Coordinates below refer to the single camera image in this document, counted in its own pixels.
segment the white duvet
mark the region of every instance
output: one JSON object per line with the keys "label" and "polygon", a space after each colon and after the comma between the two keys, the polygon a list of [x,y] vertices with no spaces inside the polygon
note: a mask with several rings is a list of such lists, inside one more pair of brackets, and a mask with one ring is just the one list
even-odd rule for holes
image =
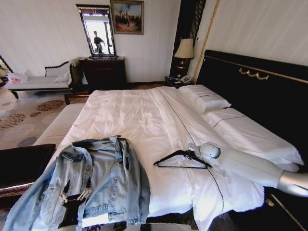
{"label": "white duvet", "polygon": [[[153,163],[179,148],[186,150],[212,141],[228,146],[203,121],[175,88],[150,90],[95,91],[89,97],[72,128],[59,145],[52,160],[73,141],[122,135],[129,139],[150,183],[150,217],[183,213],[193,207],[200,230],[207,230],[213,218],[234,209],[246,211],[261,206],[263,187],[211,163],[219,189],[205,169],[160,168]],[[177,157],[181,166],[185,158]],[[102,223],[102,217],[87,225]]]}

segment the black clothes hanger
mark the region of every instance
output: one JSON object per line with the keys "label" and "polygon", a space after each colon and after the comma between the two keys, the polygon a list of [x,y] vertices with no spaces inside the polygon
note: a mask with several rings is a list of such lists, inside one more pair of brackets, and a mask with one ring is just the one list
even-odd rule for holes
{"label": "black clothes hanger", "polygon": [[153,165],[157,165],[158,167],[179,167],[179,166],[160,166],[159,163],[164,162],[165,160],[168,160],[174,156],[177,155],[183,155],[184,157],[186,157],[187,159],[190,160],[195,160],[198,161],[201,164],[204,164],[205,167],[182,167],[182,168],[201,168],[201,169],[207,169],[208,167],[212,167],[210,164],[204,162],[202,159],[200,159],[199,157],[197,157],[193,151],[191,150],[187,150],[187,151],[183,151],[183,150],[177,150],[176,152],[160,159],[159,161],[156,161]]}

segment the mirror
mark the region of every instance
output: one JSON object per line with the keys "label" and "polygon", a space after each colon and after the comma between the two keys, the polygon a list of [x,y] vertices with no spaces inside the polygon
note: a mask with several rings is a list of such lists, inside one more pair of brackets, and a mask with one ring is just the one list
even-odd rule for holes
{"label": "mirror", "polygon": [[76,4],[92,56],[115,56],[108,5]]}

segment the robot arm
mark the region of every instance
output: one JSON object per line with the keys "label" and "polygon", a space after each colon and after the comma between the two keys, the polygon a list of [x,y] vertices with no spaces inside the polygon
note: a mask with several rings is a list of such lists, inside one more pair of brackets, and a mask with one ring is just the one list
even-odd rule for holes
{"label": "robot arm", "polygon": [[269,160],[232,148],[220,148],[212,143],[188,149],[207,160],[216,159],[222,168],[232,171],[263,186],[277,188],[295,196],[308,197],[308,173],[284,171]]}

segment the mirror frame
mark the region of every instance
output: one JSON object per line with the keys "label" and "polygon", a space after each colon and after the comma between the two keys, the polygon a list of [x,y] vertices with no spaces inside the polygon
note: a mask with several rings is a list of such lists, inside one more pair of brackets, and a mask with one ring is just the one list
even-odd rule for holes
{"label": "mirror frame", "polygon": [[116,56],[116,46],[115,46],[115,41],[114,41],[114,29],[113,29],[113,25],[112,25],[112,20],[111,20],[111,16],[110,16],[110,13],[111,13],[111,10],[110,10],[110,6],[109,5],[93,5],[93,4],[76,4],[77,8],[79,7],[98,7],[98,8],[108,8],[109,10],[109,13],[108,14],[108,20],[109,20],[109,26],[110,26],[110,33],[111,33],[111,41],[112,41],[112,44],[113,44],[113,47],[114,47],[114,53],[113,54],[94,54],[93,51],[92,51],[92,48],[90,46],[90,38],[88,38],[87,36],[87,29],[85,27],[85,22],[83,20],[83,17],[82,17],[82,13],[81,11],[78,9],[78,12],[79,12],[79,15],[80,15],[80,18],[81,18],[81,22],[82,22],[82,26],[83,26],[83,29],[85,31],[85,36],[87,38],[87,42],[88,42],[88,46],[89,46],[89,49],[90,49],[90,52],[91,52],[91,56],[92,57],[105,57],[105,56]]}

